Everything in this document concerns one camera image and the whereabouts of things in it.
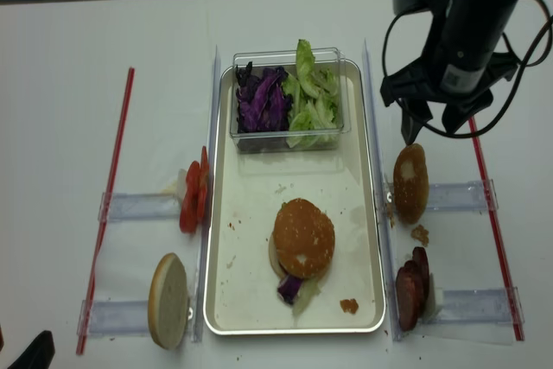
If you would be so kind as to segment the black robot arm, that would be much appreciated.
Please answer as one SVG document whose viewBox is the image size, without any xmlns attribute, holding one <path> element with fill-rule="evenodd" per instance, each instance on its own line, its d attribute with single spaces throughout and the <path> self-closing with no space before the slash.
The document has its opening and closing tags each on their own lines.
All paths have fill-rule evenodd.
<svg viewBox="0 0 553 369">
<path fill-rule="evenodd" d="M 493 103 L 491 88 L 510 80 L 514 53 L 495 48 L 518 0 L 393 0 L 396 17 L 429 11 L 432 22 L 420 57 L 380 87 L 385 105 L 402 108 L 401 132 L 408 145 L 432 119 L 429 103 L 445 106 L 439 135 L 459 138 L 459 129 Z"/>
</svg>

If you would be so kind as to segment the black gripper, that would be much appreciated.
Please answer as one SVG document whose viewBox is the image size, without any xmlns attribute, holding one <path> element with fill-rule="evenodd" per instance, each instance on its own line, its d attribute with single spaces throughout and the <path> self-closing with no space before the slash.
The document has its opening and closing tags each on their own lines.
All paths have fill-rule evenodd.
<svg viewBox="0 0 553 369">
<path fill-rule="evenodd" d="M 387 75 L 380 87 L 385 105 L 400 99 L 401 132 L 406 144 L 413 144 L 423 125 L 411 114 L 428 123 L 432 113 L 426 101 L 446 104 L 442 125 L 447 133 L 456 133 L 464 123 L 493 103 L 491 88 L 502 79 L 511 80 L 518 62 L 511 53 L 493 53 L 488 64 L 467 71 L 448 64 L 442 75 L 431 77 L 421 58 Z"/>
</svg>

